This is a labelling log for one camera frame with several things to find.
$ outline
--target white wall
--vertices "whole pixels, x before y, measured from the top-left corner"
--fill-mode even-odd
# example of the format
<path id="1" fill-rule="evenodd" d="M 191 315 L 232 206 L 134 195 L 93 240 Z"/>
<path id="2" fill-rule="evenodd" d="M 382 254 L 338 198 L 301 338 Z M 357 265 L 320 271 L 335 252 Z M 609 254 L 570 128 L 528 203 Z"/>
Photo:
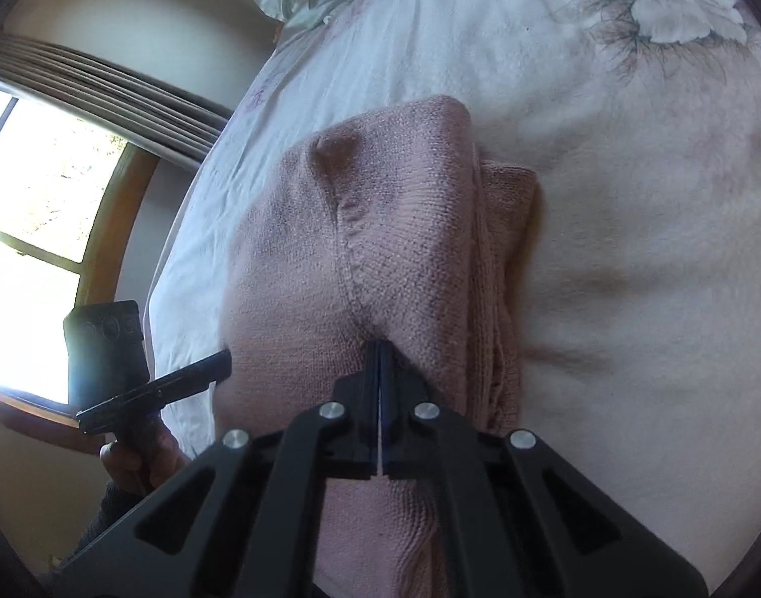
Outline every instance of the white wall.
<path id="1" fill-rule="evenodd" d="M 120 269 L 115 299 L 134 299 L 145 311 L 148 290 L 170 227 L 194 175 L 162 159 L 145 191 Z"/>
<path id="2" fill-rule="evenodd" d="M 273 51 L 274 35 L 251 0 L 19 0 L 4 28 L 110 60 L 231 110 Z"/>
<path id="3" fill-rule="evenodd" d="M 107 479 L 98 457 L 0 425 L 0 529 L 33 573 L 76 548 Z"/>

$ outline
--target curtain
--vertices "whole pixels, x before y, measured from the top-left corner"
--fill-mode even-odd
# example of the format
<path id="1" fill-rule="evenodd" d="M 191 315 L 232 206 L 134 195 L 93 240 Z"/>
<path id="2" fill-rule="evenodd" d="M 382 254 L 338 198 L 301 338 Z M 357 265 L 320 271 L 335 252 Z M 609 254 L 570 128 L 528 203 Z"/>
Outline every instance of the curtain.
<path id="1" fill-rule="evenodd" d="M 36 96 L 192 170 L 230 111 L 80 51 L 0 32 L 0 89 Z"/>

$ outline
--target white bed sheet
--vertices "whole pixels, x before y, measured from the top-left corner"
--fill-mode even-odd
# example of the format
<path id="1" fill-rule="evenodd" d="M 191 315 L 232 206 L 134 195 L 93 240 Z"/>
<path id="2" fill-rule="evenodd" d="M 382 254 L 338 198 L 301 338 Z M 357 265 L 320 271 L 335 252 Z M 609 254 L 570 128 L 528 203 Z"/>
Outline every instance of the white bed sheet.
<path id="1" fill-rule="evenodd" d="M 714 589 L 761 530 L 761 32 L 738 0 L 347 3 L 276 51 L 200 169 L 149 304 L 155 372 L 222 346 L 230 237 L 286 148 L 439 93 L 539 178 L 511 281 L 521 425 Z M 211 443 L 206 394 L 164 417 Z"/>

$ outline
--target triangular cutout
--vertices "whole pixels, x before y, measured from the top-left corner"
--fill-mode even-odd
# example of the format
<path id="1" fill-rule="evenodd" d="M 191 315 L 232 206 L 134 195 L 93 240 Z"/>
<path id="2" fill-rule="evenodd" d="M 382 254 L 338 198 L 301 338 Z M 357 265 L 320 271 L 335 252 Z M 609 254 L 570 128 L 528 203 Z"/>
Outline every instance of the triangular cutout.
<path id="1" fill-rule="evenodd" d="M 137 526 L 136 537 L 168 555 L 180 553 L 214 476 L 213 469 L 202 469 Z"/>
<path id="2" fill-rule="evenodd" d="M 621 533 L 612 521 L 550 469 L 544 473 L 544 484 L 581 555 L 590 555 L 621 539 Z"/>

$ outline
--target metal screw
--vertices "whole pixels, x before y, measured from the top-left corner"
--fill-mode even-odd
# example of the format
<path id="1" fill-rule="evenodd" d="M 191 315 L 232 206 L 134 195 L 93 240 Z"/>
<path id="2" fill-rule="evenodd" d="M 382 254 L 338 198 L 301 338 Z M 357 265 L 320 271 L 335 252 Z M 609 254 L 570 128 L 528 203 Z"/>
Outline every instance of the metal screw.
<path id="1" fill-rule="evenodd" d="M 250 435 L 242 430 L 231 430 L 222 437 L 222 444 L 230 449 L 242 449 L 249 442 Z"/>
<path id="2" fill-rule="evenodd" d="M 441 410 L 433 403 L 419 403 L 414 407 L 414 415 L 419 420 L 433 420 L 439 417 Z"/>
<path id="3" fill-rule="evenodd" d="M 516 430 L 510 435 L 510 444 L 516 449 L 532 449 L 537 439 L 532 431 Z"/>
<path id="4" fill-rule="evenodd" d="M 335 420 L 344 415 L 344 405 L 342 403 L 325 403 L 319 408 L 319 415 L 327 420 Z"/>

